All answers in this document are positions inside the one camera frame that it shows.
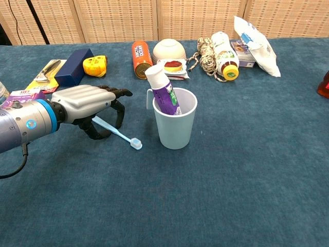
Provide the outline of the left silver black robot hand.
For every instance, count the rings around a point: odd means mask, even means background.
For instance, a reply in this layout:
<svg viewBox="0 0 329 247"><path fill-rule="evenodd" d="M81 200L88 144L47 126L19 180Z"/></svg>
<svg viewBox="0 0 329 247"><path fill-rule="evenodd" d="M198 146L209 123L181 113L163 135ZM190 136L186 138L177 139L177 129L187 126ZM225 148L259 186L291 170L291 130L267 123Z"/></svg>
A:
<svg viewBox="0 0 329 247"><path fill-rule="evenodd" d="M111 107L117 112L115 127L121 127L125 107L118 98L132 96L127 89L117 89L107 85L78 85L52 94L48 103L54 111L57 126L61 123L78 125L91 139L99 140L109 137L109 130L98 132L92 124L97 113Z"/></svg>

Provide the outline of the light blue toothbrush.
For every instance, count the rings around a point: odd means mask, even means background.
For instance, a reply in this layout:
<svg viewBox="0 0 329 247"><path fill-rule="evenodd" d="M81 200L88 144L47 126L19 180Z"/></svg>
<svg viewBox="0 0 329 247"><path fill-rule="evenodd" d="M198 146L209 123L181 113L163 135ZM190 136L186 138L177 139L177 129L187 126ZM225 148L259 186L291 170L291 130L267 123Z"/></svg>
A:
<svg viewBox="0 0 329 247"><path fill-rule="evenodd" d="M109 123L107 123L106 121L104 121L103 119L101 119L98 116L95 116L92 119L93 122L97 123L98 125L104 127L107 130L110 130L112 133L118 135L119 137L123 138L125 141L127 141L130 146L136 150L140 150L142 148L142 143L141 140L133 137L133 138L128 138L127 136L123 135L122 133L119 132L118 129L116 129L115 127L113 127L112 125L110 125Z"/></svg>

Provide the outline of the purple toothpaste tube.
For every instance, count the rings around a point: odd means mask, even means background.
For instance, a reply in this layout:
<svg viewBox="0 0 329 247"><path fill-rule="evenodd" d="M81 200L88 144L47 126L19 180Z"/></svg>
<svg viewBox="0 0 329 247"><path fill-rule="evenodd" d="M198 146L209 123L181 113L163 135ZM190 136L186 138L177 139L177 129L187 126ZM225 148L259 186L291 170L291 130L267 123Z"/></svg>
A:
<svg viewBox="0 0 329 247"><path fill-rule="evenodd" d="M145 71L145 75L160 110L168 115L181 115L178 99L163 66L153 65Z"/></svg>

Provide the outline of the white plastic cup with handle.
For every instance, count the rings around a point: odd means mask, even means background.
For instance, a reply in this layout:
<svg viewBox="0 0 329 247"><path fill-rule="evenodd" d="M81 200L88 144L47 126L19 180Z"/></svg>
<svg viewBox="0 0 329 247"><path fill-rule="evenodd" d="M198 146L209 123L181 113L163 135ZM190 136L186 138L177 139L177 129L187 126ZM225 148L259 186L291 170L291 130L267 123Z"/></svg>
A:
<svg viewBox="0 0 329 247"><path fill-rule="evenodd" d="M181 115L161 112L151 89L147 90L147 109L154 110L160 142L166 148L177 150L190 141L198 101L187 89L175 87L174 91L180 104Z"/></svg>

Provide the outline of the razor in yellow blister pack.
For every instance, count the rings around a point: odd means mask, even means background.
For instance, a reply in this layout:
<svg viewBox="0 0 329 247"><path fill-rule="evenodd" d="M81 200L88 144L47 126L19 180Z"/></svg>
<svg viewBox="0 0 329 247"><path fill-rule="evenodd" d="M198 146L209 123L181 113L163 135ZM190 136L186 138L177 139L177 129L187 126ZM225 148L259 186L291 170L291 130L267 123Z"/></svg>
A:
<svg viewBox="0 0 329 247"><path fill-rule="evenodd" d="M59 84L54 77L65 62L61 59L50 60L25 90L41 90L44 94L55 92Z"/></svg>

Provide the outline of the orange drink can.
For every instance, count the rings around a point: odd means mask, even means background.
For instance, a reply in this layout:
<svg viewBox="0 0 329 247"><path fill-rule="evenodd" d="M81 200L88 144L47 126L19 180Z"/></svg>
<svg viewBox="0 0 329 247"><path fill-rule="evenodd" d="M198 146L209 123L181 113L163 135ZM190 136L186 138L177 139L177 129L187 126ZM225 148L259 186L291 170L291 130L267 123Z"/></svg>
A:
<svg viewBox="0 0 329 247"><path fill-rule="evenodd" d="M132 44L132 59L134 72L139 79L146 79L145 71L153 66L148 44L145 41L135 41Z"/></svg>

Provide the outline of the clear plastic container with clips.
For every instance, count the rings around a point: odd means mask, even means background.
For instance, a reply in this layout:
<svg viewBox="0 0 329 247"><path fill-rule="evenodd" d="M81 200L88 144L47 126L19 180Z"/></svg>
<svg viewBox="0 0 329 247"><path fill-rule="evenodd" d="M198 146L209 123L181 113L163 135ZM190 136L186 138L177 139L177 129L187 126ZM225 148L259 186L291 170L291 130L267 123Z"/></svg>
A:
<svg viewBox="0 0 329 247"><path fill-rule="evenodd" d="M8 92L6 87L0 82L0 105L7 100L9 95L10 93Z"/></svg>

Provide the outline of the beige upturned bowl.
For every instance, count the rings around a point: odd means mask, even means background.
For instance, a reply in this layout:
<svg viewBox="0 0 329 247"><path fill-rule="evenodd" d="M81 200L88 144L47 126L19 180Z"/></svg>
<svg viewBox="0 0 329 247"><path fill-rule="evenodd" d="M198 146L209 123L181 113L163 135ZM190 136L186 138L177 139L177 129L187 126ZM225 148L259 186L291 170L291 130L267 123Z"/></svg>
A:
<svg viewBox="0 0 329 247"><path fill-rule="evenodd" d="M175 39L163 39L153 48L152 60L156 63L160 59L186 59L183 45Z"/></svg>

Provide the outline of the white snack packet red cake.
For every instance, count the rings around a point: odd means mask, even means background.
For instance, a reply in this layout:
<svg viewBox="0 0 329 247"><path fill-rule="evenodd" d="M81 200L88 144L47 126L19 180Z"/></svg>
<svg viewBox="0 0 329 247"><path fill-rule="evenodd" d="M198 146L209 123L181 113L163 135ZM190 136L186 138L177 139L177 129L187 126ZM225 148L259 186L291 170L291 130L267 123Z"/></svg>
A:
<svg viewBox="0 0 329 247"><path fill-rule="evenodd" d="M157 64L163 67L163 71L170 80L190 79L187 73L186 59L159 59Z"/></svg>

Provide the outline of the teal table cloth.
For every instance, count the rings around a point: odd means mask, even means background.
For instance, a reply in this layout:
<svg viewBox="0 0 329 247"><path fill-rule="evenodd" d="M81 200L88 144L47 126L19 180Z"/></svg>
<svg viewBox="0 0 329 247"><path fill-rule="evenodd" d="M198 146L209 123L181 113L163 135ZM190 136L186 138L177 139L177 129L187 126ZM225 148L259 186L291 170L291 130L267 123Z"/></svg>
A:
<svg viewBox="0 0 329 247"><path fill-rule="evenodd" d="M0 81L24 89L51 59L77 49L104 54L121 97L121 132L92 140L62 124L33 141L25 168L0 180L0 247L329 247L329 38L270 41L281 77L259 67L220 83L196 67L173 85L198 105L189 144L159 141L135 76L131 43L0 46Z"/></svg>

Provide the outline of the bamboo folding screen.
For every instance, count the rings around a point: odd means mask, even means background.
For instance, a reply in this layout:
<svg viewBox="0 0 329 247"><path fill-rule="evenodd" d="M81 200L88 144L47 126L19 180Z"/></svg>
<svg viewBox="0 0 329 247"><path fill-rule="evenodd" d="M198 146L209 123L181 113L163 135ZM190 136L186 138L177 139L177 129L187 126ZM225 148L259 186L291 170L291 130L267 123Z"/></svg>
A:
<svg viewBox="0 0 329 247"><path fill-rule="evenodd" d="M329 0L31 1L50 44L234 38L234 16L268 38L329 38ZM0 24L13 45L45 44L26 0L0 0Z"/></svg>

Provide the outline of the tea bottle yellow cap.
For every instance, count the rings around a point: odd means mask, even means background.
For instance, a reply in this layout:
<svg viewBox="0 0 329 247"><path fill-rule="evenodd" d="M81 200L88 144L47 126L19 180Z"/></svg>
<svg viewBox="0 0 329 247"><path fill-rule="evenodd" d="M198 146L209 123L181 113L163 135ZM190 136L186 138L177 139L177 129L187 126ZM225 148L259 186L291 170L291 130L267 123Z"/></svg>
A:
<svg viewBox="0 0 329 247"><path fill-rule="evenodd" d="M226 81L232 81L239 76L239 59L230 45L226 33L219 31L211 36L216 58L216 72Z"/></svg>

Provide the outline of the small purple white carton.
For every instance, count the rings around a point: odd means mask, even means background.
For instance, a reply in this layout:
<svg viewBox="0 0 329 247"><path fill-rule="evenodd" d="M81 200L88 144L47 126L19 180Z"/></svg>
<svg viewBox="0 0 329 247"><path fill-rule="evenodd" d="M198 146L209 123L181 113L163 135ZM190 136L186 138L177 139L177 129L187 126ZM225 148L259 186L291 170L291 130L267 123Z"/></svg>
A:
<svg viewBox="0 0 329 247"><path fill-rule="evenodd" d="M240 62L240 67L252 68L255 64L255 59L251 55L249 48L241 40L230 40L230 45L237 54Z"/></svg>

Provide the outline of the white plastic bag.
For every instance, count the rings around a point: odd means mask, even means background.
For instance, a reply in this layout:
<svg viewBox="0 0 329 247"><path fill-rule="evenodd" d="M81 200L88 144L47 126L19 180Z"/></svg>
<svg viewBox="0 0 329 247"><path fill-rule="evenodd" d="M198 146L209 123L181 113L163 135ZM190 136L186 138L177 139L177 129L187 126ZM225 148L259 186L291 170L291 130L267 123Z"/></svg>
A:
<svg viewBox="0 0 329 247"><path fill-rule="evenodd" d="M250 22L234 16L234 30L248 49L258 66L274 77L281 77L277 66L277 55L267 38Z"/></svg>

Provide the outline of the honey bottle yellow cap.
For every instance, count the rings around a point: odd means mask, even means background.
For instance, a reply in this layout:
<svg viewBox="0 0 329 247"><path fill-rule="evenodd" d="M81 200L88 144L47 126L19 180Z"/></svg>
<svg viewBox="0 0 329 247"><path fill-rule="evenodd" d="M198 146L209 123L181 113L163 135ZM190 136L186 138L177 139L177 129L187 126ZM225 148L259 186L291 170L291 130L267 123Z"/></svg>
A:
<svg viewBox="0 0 329 247"><path fill-rule="evenodd" d="M318 85L317 93L327 99L329 99L329 70L323 77L323 80Z"/></svg>

